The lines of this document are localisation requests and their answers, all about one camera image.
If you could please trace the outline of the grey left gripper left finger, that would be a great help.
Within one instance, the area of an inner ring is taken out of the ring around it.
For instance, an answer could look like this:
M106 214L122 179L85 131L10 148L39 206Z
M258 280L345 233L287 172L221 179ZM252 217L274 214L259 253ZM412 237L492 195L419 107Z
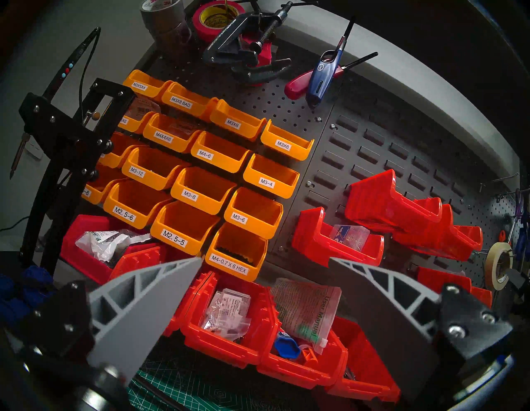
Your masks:
M169 325L203 259L127 272L87 293L62 286L19 323L19 340L56 358L134 375Z

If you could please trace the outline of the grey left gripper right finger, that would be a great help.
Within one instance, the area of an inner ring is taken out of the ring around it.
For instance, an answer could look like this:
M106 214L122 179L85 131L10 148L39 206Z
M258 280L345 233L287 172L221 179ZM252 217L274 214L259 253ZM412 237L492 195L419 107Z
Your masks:
M408 275L341 258L329 259L329 271L400 402L487 402L513 368L512 325L462 286L436 293Z

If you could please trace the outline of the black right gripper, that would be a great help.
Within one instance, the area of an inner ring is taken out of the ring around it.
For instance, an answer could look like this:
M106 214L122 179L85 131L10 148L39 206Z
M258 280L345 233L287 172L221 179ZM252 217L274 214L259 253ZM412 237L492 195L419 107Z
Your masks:
M507 286L514 292L510 313L529 319L529 277L514 268L509 268L506 275Z

